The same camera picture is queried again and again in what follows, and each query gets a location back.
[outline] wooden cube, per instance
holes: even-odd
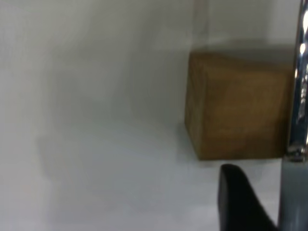
[[[292,67],[192,53],[185,125],[200,160],[283,156]]]

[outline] white backdrop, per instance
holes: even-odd
[[[218,230],[222,162],[198,163],[182,125],[187,60],[193,44],[293,44],[298,4],[250,1],[272,4],[1,0],[0,229]],[[237,163],[276,219],[279,160]]]

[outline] wooden block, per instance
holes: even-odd
[[[199,159],[281,157],[292,90],[291,66],[192,53],[185,125]]]

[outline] chrome metal bar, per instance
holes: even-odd
[[[302,0],[295,51],[293,109],[287,158],[305,161],[308,143],[308,0]]]
[[[282,160],[280,231],[308,231],[308,0],[300,4],[295,49],[293,108]]]

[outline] black plastic piece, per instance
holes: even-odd
[[[220,169],[218,210],[221,231],[277,231],[238,166]]]

